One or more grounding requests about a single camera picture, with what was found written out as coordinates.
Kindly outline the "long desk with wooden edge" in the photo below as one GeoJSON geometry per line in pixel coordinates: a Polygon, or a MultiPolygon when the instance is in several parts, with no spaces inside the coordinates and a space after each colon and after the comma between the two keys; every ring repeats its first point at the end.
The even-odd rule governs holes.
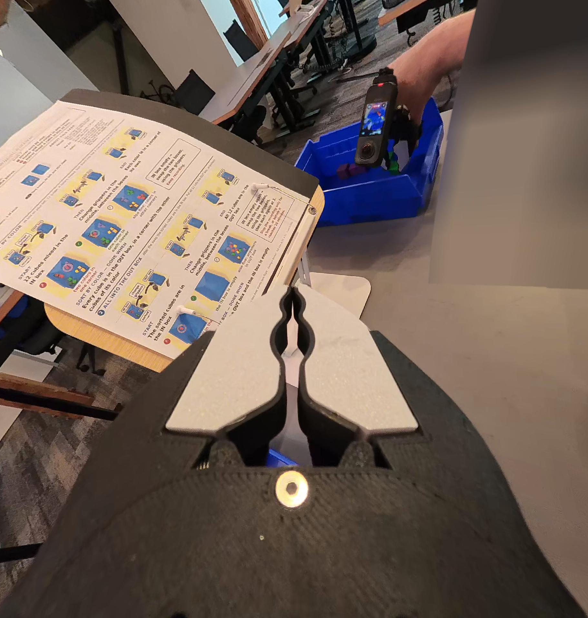
{"type": "Polygon", "coordinates": [[[230,80],[207,102],[199,117],[215,125],[233,123],[249,115],[268,92],[277,95],[277,107],[285,123],[279,137],[313,126],[319,110],[306,112],[294,97],[282,71],[290,55],[310,42],[328,17],[329,1],[313,1],[309,17],[303,11],[282,22],[275,34],[250,59],[238,66],[230,80]]]}

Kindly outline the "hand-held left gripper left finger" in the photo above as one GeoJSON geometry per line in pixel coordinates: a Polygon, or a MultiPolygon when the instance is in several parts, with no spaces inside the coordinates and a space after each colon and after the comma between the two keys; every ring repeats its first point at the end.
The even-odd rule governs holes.
{"type": "Polygon", "coordinates": [[[291,287],[278,285],[219,326],[176,401],[166,430],[227,439],[246,464],[263,465],[269,443],[287,418],[282,353],[291,306],[291,287]]]}

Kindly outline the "person's right hand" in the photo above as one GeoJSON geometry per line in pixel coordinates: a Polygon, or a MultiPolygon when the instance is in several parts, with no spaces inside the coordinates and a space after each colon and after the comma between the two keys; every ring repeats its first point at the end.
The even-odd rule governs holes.
{"type": "Polygon", "coordinates": [[[424,108],[444,73],[437,68],[436,61],[423,49],[421,42],[396,58],[389,68],[397,79],[396,106],[407,109],[410,119],[420,125],[424,108]]]}

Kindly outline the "black tripod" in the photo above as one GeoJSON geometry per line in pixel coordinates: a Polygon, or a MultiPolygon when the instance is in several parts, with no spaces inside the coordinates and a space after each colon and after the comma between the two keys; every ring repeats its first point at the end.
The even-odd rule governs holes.
{"type": "MultiPolygon", "coordinates": [[[[122,34],[123,26],[120,20],[110,21],[108,24],[113,35],[114,54],[119,77],[120,92],[123,95],[131,95],[122,34]]],[[[145,90],[141,90],[139,94],[140,98],[158,101],[166,105],[177,107],[174,89],[169,84],[156,84],[152,79],[148,83],[150,86],[150,91],[147,92],[145,90]]]]}

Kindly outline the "round black chair base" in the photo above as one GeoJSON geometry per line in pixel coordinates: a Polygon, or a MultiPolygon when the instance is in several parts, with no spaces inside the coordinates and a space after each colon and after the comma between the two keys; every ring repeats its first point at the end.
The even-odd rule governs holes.
{"type": "Polygon", "coordinates": [[[341,43],[341,58],[350,64],[366,57],[377,46],[375,31],[365,30],[360,25],[358,24],[358,28],[353,29],[352,33],[344,37],[341,43]]]}

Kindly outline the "printed instruction sheet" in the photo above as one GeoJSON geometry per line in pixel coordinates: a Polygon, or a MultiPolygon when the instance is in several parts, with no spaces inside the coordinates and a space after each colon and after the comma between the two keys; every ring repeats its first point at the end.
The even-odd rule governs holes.
{"type": "Polygon", "coordinates": [[[59,101],[0,146],[0,283],[175,359],[264,295],[311,209],[207,138],[59,101]]]}

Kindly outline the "wooden document board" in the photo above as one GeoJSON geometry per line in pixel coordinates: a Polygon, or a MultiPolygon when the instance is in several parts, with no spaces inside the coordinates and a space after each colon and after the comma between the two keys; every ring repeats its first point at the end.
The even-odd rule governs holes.
{"type": "MultiPolygon", "coordinates": [[[[208,145],[216,150],[306,197],[308,209],[315,208],[316,213],[303,215],[281,263],[276,267],[272,278],[262,292],[266,294],[279,285],[291,284],[324,209],[325,198],[318,178],[183,109],[142,98],[90,89],[72,89],[60,101],[131,114],[196,138],[207,138],[208,145]]],[[[47,304],[44,308],[49,320],[56,328],[98,349],[108,351],[158,373],[172,362],[169,357],[159,352],[129,341],[116,332],[93,325],[73,313],[63,312],[47,304]]]]}

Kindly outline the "wooden beam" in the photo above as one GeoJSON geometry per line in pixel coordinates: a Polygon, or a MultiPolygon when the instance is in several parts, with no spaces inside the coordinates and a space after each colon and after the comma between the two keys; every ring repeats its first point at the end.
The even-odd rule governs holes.
{"type": "Polygon", "coordinates": [[[54,408],[59,402],[92,406],[95,397],[88,393],[67,389],[53,384],[0,373],[0,406],[17,411],[43,413],[52,417],[80,419],[82,415],[54,408]]]}

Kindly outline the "white stand base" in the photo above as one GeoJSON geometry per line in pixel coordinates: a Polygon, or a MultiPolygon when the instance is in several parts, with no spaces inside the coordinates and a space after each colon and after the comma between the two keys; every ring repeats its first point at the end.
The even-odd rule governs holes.
{"type": "Polygon", "coordinates": [[[364,277],[311,272],[307,251],[298,263],[298,281],[344,307],[360,318],[371,294],[371,283],[364,277]]]}

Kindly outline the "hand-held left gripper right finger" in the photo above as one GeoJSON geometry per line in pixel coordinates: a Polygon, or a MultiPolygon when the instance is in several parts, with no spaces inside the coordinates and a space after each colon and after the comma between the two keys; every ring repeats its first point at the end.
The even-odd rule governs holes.
{"type": "Polygon", "coordinates": [[[298,421],[312,457],[336,465],[355,442],[411,435],[419,423],[368,327],[307,285],[292,291],[298,324],[298,421]]]}

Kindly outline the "black office chair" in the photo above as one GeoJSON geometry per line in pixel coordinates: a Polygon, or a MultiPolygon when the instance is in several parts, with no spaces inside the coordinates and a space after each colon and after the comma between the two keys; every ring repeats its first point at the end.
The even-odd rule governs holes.
{"type": "Polygon", "coordinates": [[[233,20],[231,25],[224,32],[224,37],[242,62],[246,62],[259,51],[258,47],[236,20],[233,20]]]}
{"type": "Polygon", "coordinates": [[[196,116],[202,113],[214,95],[214,90],[193,69],[174,91],[175,104],[196,116]]]}

